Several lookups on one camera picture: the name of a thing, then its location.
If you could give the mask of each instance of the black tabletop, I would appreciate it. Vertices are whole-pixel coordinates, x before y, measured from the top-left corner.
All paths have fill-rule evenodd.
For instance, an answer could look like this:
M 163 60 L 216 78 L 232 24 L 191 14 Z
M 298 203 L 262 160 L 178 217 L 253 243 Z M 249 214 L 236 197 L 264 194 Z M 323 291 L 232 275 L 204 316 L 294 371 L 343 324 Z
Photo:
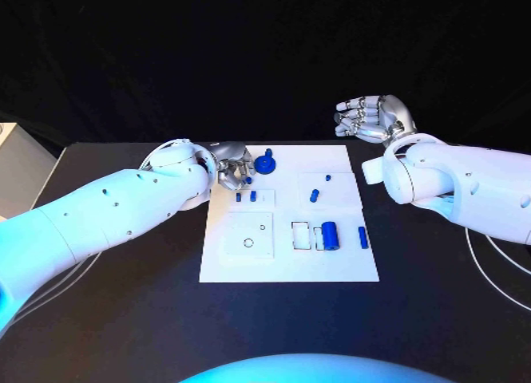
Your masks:
M 365 184 L 360 163 L 382 147 L 255 144 L 346 145 L 379 282 L 197 283 L 204 203 L 105 251 L 72 288 L 8 329 L 0 382 L 173 382 L 278 353 L 370 357 L 455 381 L 531 381 L 531 312 L 480 276 L 463 228 Z M 135 168 L 154 147 L 73 144 L 37 205 Z M 493 281 L 531 305 L 531 277 L 477 233 L 470 239 Z M 523 247 L 504 249 L 531 263 Z

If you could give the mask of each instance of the rectangular slot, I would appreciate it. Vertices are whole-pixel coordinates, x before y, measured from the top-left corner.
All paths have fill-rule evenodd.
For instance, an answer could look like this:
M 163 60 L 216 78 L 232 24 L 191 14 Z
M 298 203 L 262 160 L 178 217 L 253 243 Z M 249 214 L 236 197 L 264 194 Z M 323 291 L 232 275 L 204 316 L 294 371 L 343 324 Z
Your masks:
M 308 223 L 291 222 L 291 235 L 294 250 L 310 250 L 311 243 L 308 241 Z
M 318 251 L 324 250 L 324 242 L 323 242 L 323 229 L 320 227 L 313 227 L 314 234 L 314 248 Z

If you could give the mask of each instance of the small blue block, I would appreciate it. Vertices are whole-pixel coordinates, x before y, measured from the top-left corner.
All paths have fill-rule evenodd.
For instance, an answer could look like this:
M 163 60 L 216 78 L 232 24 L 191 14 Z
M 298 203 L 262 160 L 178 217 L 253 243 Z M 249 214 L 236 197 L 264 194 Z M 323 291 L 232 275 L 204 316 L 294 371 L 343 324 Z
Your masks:
M 308 198 L 308 200 L 311 202 L 315 202 L 317 201 L 317 197 L 318 197 L 318 190 L 317 189 L 313 189 L 311 191 L 311 197 Z
M 367 249 L 366 231 L 363 226 L 359 226 L 359 239 L 360 239 L 360 248 Z

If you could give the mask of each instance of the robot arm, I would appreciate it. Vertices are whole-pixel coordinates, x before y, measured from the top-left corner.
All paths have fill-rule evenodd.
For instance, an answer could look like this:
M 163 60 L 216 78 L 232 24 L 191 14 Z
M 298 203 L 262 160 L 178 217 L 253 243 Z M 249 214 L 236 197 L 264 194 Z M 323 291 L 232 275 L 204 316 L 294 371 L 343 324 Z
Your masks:
M 336 109 L 343 112 L 333 116 L 336 135 L 385 146 L 382 157 L 362 163 L 367 184 L 383 182 L 396 203 L 411 203 L 484 235 L 531 245 L 531 156 L 447 145 L 416 133 L 393 96 L 360 97 Z M 373 114 L 375 124 L 365 120 Z
M 0 337 L 37 288 L 63 270 L 144 234 L 222 186 L 245 184 L 251 156 L 240 143 L 161 145 L 140 169 L 125 169 L 0 223 Z M 233 171 L 239 170 L 239 180 Z

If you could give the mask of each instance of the white board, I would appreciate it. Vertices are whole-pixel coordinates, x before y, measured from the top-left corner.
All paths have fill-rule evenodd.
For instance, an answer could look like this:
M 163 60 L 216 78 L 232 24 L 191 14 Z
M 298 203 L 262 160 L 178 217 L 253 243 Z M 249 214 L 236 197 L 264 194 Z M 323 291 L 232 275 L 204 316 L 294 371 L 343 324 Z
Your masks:
M 248 146 L 251 156 L 266 148 L 277 168 L 253 175 L 240 202 L 233 191 L 212 187 L 199 282 L 377 282 L 370 243 L 360 248 L 357 228 L 366 225 L 344 146 Z M 336 251 L 321 246 L 327 221 L 336 223 Z M 308 227 L 308 250 L 294 249 L 294 232 L 305 244 L 305 225 L 294 231 L 292 223 Z

